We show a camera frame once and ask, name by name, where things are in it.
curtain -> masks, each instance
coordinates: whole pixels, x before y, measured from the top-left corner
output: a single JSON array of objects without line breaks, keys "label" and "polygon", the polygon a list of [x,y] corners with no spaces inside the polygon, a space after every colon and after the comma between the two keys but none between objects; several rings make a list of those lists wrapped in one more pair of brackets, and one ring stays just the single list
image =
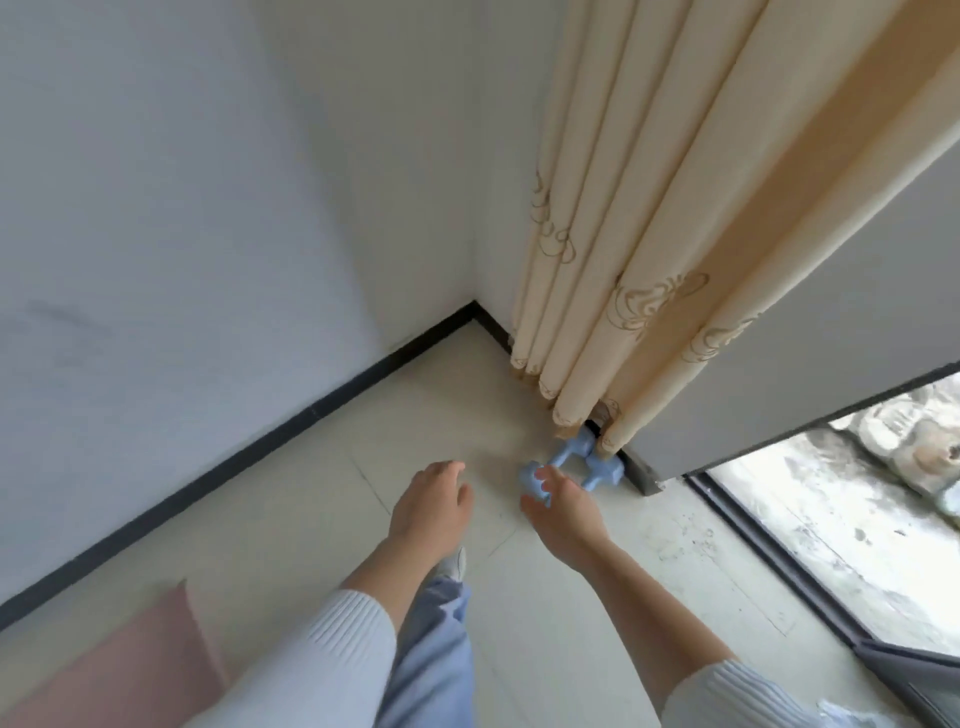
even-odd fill
[{"label": "curtain", "polygon": [[569,0],[511,355],[561,436],[617,452],[953,144],[958,49],[955,2]]}]

white shoe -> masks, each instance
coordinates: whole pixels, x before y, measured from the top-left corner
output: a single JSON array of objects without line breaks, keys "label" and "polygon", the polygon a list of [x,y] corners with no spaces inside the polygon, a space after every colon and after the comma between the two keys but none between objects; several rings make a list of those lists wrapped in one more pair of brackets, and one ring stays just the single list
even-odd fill
[{"label": "white shoe", "polygon": [[445,576],[454,581],[463,581],[467,574],[467,547],[459,546],[456,551],[441,559],[430,574],[432,578]]}]

white floor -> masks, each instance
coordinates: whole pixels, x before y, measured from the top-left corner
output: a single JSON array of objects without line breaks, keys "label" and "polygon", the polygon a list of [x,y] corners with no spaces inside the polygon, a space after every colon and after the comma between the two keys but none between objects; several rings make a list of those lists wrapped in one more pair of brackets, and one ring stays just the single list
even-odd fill
[{"label": "white floor", "polygon": [[[478,492],[467,547],[479,724],[657,725],[600,603],[517,510],[517,467],[554,445],[539,396],[507,367],[470,324],[0,632],[0,713],[183,578],[240,672],[383,537],[416,470],[459,458]],[[897,709],[685,486],[598,499],[622,546],[803,703]]]}]

light blue pants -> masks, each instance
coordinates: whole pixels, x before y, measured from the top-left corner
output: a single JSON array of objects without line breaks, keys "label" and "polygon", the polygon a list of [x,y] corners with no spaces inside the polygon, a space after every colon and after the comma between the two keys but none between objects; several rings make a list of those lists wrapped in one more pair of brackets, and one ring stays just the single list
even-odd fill
[{"label": "light blue pants", "polygon": [[469,596],[466,584],[447,577],[420,590],[396,638],[376,728],[472,728]]}]

pink mat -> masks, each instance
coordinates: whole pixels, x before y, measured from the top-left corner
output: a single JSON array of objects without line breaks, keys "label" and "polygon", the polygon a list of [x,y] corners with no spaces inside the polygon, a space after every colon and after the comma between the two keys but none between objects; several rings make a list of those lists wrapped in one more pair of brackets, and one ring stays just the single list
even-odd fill
[{"label": "pink mat", "polygon": [[180,728],[227,688],[180,583],[0,718],[3,728]]}]

